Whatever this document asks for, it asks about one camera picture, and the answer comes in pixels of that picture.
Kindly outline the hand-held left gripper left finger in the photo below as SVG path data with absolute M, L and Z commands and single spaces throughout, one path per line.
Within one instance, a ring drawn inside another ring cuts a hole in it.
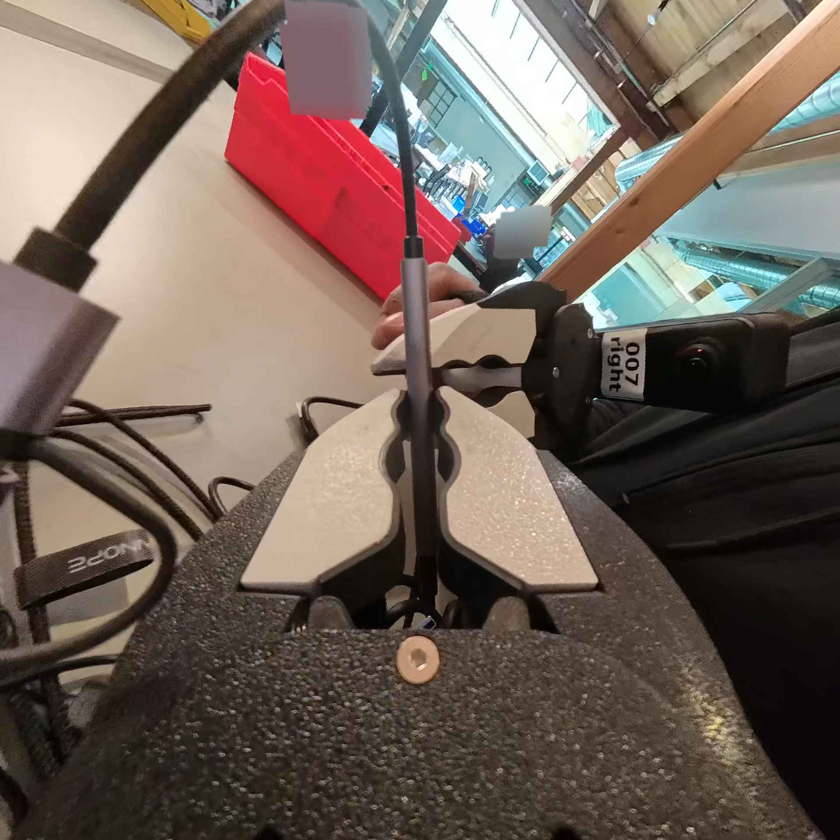
M 312 443 L 240 579 L 245 591 L 384 595 L 404 571 L 404 473 L 392 389 Z

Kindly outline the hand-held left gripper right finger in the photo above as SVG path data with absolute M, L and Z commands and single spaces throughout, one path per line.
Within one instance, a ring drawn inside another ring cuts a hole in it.
M 528 594 L 592 592 L 599 580 L 538 450 L 454 388 L 437 393 L 438 510 L 445 544 Z

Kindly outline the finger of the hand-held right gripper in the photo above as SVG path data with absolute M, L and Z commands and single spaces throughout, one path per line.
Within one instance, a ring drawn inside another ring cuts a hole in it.
M 423 331 L 428 347 L 419 360 L 430 371 L 472 366 L 494 357 L 524 364 L 537 339 L 539 311 L 534 308 L 494 308 L 463 304 L 428 320 Z
M 471 442 L 508 425 L 532 439 L 536 412 L 522 384 L 522 366 L 470 364 L 436 371 L 447 415 L 442 429 L 450 442 Z

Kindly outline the grey usb hub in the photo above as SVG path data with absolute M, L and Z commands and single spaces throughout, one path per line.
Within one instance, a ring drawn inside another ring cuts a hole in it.
M 427 262 L 420 256 L 405 258 L 401 269 L 415 548 L 419 560 L 435 560 L 438 508 Z

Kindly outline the person's right hand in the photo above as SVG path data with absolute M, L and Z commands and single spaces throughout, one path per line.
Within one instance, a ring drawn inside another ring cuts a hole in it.
M 486 293 L 455 268 L 442 262 L 427 267 L 427 314 L 430 319 L 477 302 Z M 375 324 L 371 346 L 383 350 L 404 332 L 403 292 L 396 287 L 386 299 Z

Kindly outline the red plastic bin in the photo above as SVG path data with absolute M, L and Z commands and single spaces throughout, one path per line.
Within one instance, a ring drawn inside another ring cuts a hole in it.
M 352 122 L 291 113 L 285 71 L 253 54 L 239 73 L 225 158 L 378 298 L 400 284 L 398 168 Z

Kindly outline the black pole stand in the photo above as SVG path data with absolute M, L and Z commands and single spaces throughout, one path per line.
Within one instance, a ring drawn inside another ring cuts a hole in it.
M 430 36 L 432 27 L 438 21 L 441 13 L 443 13 L 447 2 L 427 1 L 420 2 L 419 4 L 422 7 L 419 17 L 416 19 L 411 32 L 406 37 L 404 44 L 394 58 L 395 73 L 400 81 L 405 77 L 424 42 Z M 383 80 L 382 89 L 373 99 L 371 107 L 368 109 L 360 126 L 360 130 L 370 139 L 389 106 L 387 89 L 385 87 L 385 70 L 381 72 Z

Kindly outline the wooden post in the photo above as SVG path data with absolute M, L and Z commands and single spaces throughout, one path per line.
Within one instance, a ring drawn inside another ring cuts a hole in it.
M 819 3 L 540 276 L 587 292 L 838 71 L 839 2 Z

